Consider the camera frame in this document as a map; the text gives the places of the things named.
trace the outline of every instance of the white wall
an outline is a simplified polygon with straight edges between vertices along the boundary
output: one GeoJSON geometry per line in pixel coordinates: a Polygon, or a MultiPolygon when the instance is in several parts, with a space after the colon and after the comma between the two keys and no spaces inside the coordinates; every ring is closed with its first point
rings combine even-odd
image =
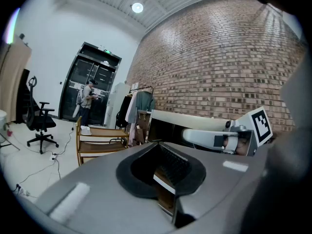
{"type": "Polygon", "coordinates": [[[36,102],[50,102],[58,115],[64,81],[76,53],[84,42],[103,45],[122,58],[113,87],[126,80],[141,37],[126,27],[83,4],[68,0],[32,0],[21,9],[16,34],[24,33],[32,49],[27,64],[29,77],[35,75],[36,102]]]}

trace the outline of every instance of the bag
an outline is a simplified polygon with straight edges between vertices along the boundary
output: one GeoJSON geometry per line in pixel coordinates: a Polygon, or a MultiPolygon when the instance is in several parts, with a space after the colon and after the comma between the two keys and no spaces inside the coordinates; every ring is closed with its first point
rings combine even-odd
{"type": "Polygon", "coordinates": [[[78,92],[77,99],[76,99],[76,105],[81,105],[83,103],[83,90],[84,90],[84,88],[81,88],[78,92]]]}
{"type": "Polygon", "coordinates": [[[80,105],[77,104],[77,106],[76,106],[76,108],[75,108],[75,110],[74,110],[74,113],[73,113],[73,118],[75,118],[75,117],[77,116],[77,114],[78,114],[78,112],[79,112],[79,108],[80,108],[80,105]]]}
{"type": "Polygon", "coordinates": [[[123,99],[120,111],[116,115],[117,127],[124,128],[128,125],[128,122],[126,122],[125,118],[126,118],[127,110],[129,108],[130,101],[131,101],[131,97],[125,96],[125,98],[123,99]]]}

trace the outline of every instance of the gray surface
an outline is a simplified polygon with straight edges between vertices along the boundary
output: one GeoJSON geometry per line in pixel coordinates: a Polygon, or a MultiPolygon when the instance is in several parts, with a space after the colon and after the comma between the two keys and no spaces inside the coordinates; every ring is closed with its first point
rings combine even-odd
{"type": "Polygon", "coordinates": [[[235,233],[263,171],[266,148],[259,148],[254,157],[246,157],[166,144],[199,159],[207,169],[207,176],[199,189],[180,199],[183,210],[198,218],[184,228],[176,230],[155,200],[134,197],[117,181],[117,165],[150,144],[85,163],[51,186],[36,205],[47,214],[77,182],[84,182],[91,189],[67,224],[74,231],[84,234],[235,233]],[[245,173],[229,169],[222,165],[225,160],[249,164],[249,168],[245,173]]]}
{"type": "Polygon", "coordinates": [[[184,213],[196,219],[219,203],[244,175],[244,172],[224,167],[223,162],[227,160],[249,165],[253,160],[248,156],[204,152],[172,143],[169,145],[197,158],[206,168],[206,178],[199,189],[192,195],[180,198],[184,213]]]}
{"type": "Polygon", "coordinates": [[[137,198],[117,181],[117,165],[143,148],[127,149],[98,157],[80,166],[48,188],[36,205],[48,213],[77,182],[88,184],[89,194],[79,205],[67,227],[86,234],[166,233],[175,229],[157,201],[137,198]]]}
{"type": "Polygon", "coordinates": [[[307,50],[302,62],[281,88],[285,101],[297,128],[312,127],[312,58],[307,50]]]}
{"type": "Polygon", "coordinates": [[[174,234],[237,234],[246,207],[251,200],[258,180],[263,173],[270,145],[258,148],[252,162],[239,183],[228,196],[197,221],[176,230],[174,234]]]}
{"type": "Polygon", "coordinates": [[[19,196],[18,201],[27,212],[27,214],[36,221],[47,233],[51,234],[77,234],[77,232],[62,226],[53,219],[44,214],[38,207],[36,207],[28,199],[19,196]]]}

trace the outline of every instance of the cap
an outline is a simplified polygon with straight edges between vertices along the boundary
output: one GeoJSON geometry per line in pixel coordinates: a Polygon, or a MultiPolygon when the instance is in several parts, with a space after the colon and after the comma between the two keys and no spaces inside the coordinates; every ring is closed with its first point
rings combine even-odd
{"type": "Polygon", "coordinates": [[[89,82],[93,83],[94,85],[97,85],[97,84],[98,84],[98,83],[97,83],[95,80],[93,80],[93,79],[89,80],[89,82]]]}

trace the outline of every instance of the cable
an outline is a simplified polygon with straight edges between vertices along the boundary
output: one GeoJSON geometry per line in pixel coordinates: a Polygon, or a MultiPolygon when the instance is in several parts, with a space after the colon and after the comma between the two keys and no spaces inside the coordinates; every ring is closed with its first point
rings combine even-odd
{"type": "Polygon", "coordinates": [[[40,153],[40,152],[37,152],[37,151],[34,151],[34,150],[29,149],[29,148],[26,147],[23,143],[19,142],[19,140],[15,137],[14,133],[12,133],[12,136],[14,137],[14,139],[15,139],[19,144],[21,144],[23,147],[25,147],[25,148],[28,149],[29,151],[34,152],[34,153],[38,153],[38,154],[40,153]]]}
{"type": "Polygon", "coordinates": [[[18,148],[17,146],[13,145],[13,144],[12,144],[10,141],[8,141],[7,138],[4,137],[2,134],[0,134],[0,135],[5,139],[5,141],[9,142],[12,146],[14,146],[16,149],[18,149],[18,150],[20,151],[20,148],[18,148]]]}
{"type": "Polygon", "coordinates": [[[58,162],[58,176],[60,178],[60,174],[59,174],[59,161],[56,158],[52,158],[52,160],[56,160],[58,162]]]}
{"type": "Polygon", "coordinates": [[[69,133],[69,141],[66,143],[65,148],[64,148],[64,151],[61,152],[60,154],[57,154],[57,155],[62,155],[62,154],[66,151],[67,144],[71,141],[71,139],[72,139],[71,134],[72,134],[73,132],[74,132],[74,130],[72,130],[71,133],[69,133]]]}
{"type": "Polygon", "coordinates": [[[15,188],[15,190],[14,190],[14,191],[13,191],[13,190],[11,190],[11,191],[12,191],[12,192],[15,192],[17,188],[18,188],[18,185],[16,185],[16,188],[15,188]]]}
{"type": "Polygon", "coordinates": [[[45,168],[43,168],[43,169],[40,170],[40,171],[37,171],[37,172],[35,172],[35,173],[33,173],[33,174],[28,175],[27,178],[24,179],[24,180],[23,180],[22,182],[20,182],[19,184],[22,184],[22,183],[25,182],[30,176],[35,175],[35,174],[37,174],[37,173],[39,173],[39,172],[41,172],[41,171],[47,169],[48,167],[53,166],[54,164],[55,164],[55,162],[54,162],[52,165],[46,166],[45,168]]]}
{"type": "Polygon", "coordinates": [[[2,143],[4,143],[4,142],[6,142],[7,140],[4,138],[4,141],[3,142],[0,142],[0,144],[2,144],[2,143]]]}
{"type": "Polygon", "coordinates": [[[14,139],[15,139],[19,144],[21,144],[23,147],[25,147],[25,148],[28,149],[29,151],[34,152],[34,153],[38,153],[38,154],[40,153],[40,152],[31,150],[31,149],[29,149],[28,147],[26,147],[24,144],[22,144],[22,143],[15,137],[14,133],[12,133],[12,136],[14,137],[14,139]]]}

